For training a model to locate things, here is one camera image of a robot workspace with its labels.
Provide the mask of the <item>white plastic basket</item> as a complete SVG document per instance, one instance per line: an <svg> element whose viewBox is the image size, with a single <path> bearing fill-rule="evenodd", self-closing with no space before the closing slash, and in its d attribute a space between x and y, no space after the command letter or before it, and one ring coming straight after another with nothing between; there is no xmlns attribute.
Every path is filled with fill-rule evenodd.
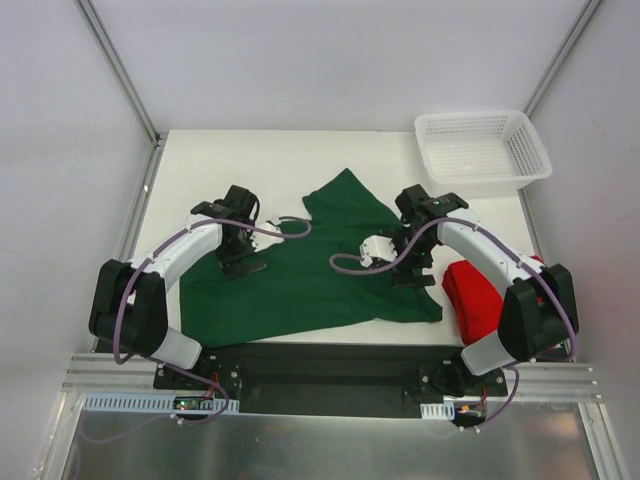
<svg viewBox="0 0 640 480"><path fill-rule="evenodd" d="M509 196L552 174L546 149L521 111L424 114L414 128L433 195Z"/></svg>

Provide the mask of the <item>green t shirt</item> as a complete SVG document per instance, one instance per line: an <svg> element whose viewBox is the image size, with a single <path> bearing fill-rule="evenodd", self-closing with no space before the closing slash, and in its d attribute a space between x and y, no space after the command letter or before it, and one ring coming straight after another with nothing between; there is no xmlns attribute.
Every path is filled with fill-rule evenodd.
<svg viewBox="0 0 640 480"><path fill-rule="evenodd" d="M400 225L350 170L302 202L311 233L256 254L265 268L228 280L209 254L181 277L184 334L221 347L374 319L441 321L441 306L423 289L395 288L389 273L349 276L331 268L332 255L355 254L367 237Z"/></svg>

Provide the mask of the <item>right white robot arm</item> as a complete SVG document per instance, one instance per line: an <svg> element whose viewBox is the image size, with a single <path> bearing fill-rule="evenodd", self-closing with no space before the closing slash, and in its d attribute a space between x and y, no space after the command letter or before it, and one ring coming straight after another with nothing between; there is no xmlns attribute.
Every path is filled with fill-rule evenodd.
<svg viewBox="0 0 640 480"><path fill-rule="evenodd" d="M570 342L576 355L579 331L571 273L517 252L492 233L454 193L431 197L422 186L407 187L395 200L403 228L394 235L400 265L431 256L436 246L453 249L475 267L502 299L494 332L464 347L449 373L452 388L470 395L485 374L526 362Z"/></svg>

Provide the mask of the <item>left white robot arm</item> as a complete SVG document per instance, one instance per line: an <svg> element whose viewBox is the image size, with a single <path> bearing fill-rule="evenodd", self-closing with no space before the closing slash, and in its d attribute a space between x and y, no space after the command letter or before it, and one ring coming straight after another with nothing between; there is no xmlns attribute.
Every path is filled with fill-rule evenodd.
<svg viewBox="0 0 640 480"><path fill-rule="evenodd" d="M233 185L224 198L193 207L186 225L154 251L127 262L105 262L89 316L90 333L118 345L119 353L177 366L177 377L189 388L205 386L212 366L200 342L169 325L167 292L210 253L227 280L263 268L262 261L243 262L256 252L251 228L259 208L253 192Z"/></svg>

